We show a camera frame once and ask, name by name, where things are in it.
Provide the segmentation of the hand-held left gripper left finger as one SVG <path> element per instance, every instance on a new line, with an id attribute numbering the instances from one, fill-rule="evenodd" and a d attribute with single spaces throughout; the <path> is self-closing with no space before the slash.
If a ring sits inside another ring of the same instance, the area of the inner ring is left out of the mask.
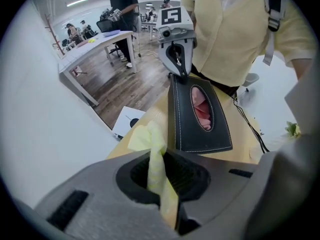
<path id="1" fill-rule="evenodd" d="M 35 207 L 48 219 L 73 191 L 88 197 L 64 232 L 80 240 L 172 240 L 175 231 L 154 204 L 130 200 L 117 186 L 116 173 L 125 163 L 146 155 L 139 151 L 91 164 L 50 191 Z"/>

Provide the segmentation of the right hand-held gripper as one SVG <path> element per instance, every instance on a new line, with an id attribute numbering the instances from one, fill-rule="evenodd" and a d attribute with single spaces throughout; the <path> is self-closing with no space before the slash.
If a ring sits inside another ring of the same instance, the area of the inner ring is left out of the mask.
<path id="1" fill-rule="evenodd" d="M 186 81 L 192 69 L 196 33 L 193 21 L 183 6 L 164 8 L 158 12 L 156 29 L 159 33 L 159 58 L 172 75 Z"/>

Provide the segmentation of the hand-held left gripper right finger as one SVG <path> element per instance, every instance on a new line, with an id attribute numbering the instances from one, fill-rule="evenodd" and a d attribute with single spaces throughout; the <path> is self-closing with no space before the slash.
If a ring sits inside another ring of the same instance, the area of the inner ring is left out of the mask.
<path id="1" fill-rule="evenodd" d="M 254 164 L 167 150 L 165 171 L 178 196 L 180 240 L 244 240 L 250 211 L 238 203 Z"/>

